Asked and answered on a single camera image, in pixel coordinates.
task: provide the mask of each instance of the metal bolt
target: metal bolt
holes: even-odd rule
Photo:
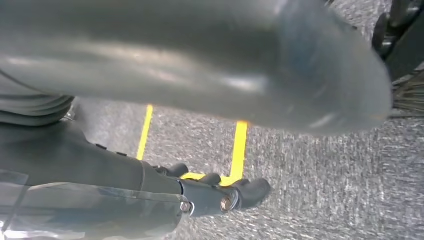
[[[221,206],[221,211],[222,211],[223,213],[226,213],[226,212],[230,211],[230,210],[231,210],[231,205],[232,205],[232,203],[231,203],[231,199],[230,199],[229,197],[224,197],[224,198],[221,200],[221,204],[220,204],[220,206]]]
[[[187,214],[192,210],[192,204],[187,201],[183,201],[181,203],[180,209],[183,213]]]

